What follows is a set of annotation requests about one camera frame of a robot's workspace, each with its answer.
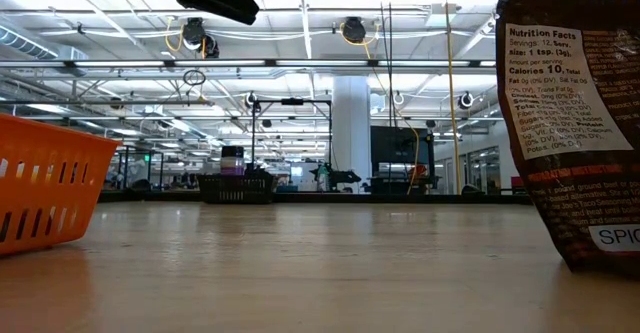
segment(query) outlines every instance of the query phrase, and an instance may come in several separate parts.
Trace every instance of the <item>white column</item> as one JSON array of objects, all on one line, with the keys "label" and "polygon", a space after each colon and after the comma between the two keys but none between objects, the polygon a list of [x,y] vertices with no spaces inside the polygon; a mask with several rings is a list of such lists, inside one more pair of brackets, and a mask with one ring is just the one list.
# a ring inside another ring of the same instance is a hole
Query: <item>white column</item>
[{"label": "white column", "polygon": [[367,77],[333,78],[333,169],[353,170],[362,181],[343,185],[358,193],[363,182],[371,185],[370,88]]}]

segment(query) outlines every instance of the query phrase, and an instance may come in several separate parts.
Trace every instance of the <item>snack bag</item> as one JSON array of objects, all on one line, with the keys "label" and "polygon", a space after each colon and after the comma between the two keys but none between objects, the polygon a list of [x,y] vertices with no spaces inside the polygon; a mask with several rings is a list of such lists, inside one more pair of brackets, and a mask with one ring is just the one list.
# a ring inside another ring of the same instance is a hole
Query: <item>snack bag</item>
[{"label": "snack bag", "polygon": [[640,0],[499,0],[498,96],[571,270],[640,276]]}]

